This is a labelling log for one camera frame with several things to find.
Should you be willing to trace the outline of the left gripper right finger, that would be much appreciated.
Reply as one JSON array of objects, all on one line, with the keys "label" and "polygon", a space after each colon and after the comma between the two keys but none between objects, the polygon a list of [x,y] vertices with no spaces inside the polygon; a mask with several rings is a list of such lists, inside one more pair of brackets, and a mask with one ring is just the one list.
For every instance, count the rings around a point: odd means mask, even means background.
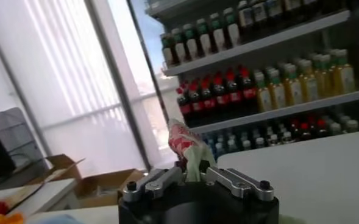
[{"label": "left gripper right finger", "polygon": [[235,169],[222,169],[202,160],[199,165],[201,180],[206,183],[205,191],[213,198],[233,197],[248,200],[273,201],[274,188],[269,181],[257,181]]}]

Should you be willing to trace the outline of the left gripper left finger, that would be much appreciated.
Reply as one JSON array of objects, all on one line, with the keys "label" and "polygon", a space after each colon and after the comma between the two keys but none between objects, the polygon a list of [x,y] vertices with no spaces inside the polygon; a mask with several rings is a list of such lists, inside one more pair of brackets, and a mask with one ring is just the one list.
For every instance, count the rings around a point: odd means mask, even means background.
[{"label": "left gripper left finger", "polygon": [[152,195],[153,199],[160,198],[168,187],[182,181],[180,167],[155,169],[138,181],[128,182],[123,189],[123,200],[128,203],[136,202],[146,194]]}]

